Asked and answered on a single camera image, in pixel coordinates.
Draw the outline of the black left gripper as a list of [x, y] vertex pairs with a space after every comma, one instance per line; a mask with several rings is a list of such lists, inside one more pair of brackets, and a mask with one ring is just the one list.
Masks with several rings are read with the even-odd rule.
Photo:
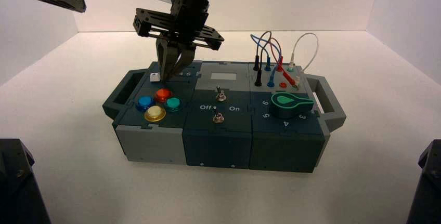
[[[171, 3], [170, 13], [136, 8], [133, 27], [141, 37], [157, 38], [161, 80], [167, 81], [193, 62], [196, 46], [219, 50], [224, 38], [205, 25], [208, 0], [160, 1]], [[179, 50], [178, 43], [190, 46]]]

